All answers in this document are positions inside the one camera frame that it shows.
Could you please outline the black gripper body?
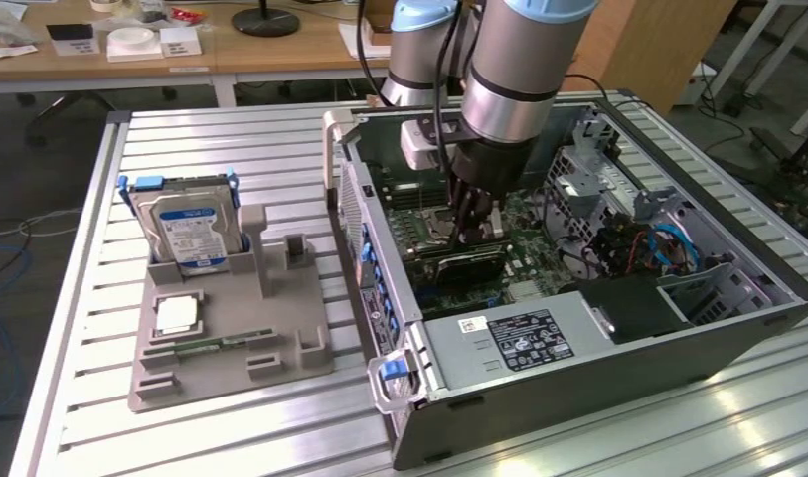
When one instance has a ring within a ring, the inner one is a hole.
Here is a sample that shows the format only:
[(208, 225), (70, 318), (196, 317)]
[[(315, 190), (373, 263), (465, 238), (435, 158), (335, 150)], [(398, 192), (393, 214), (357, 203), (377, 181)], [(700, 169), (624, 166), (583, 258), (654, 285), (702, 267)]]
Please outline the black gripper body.
[(530, 141), (498, 143), (471, 140), (457, 144), (451, 159), (449, 192), (469, 189), (491, 195), (507, 193), (521, 176), (530, 156)]

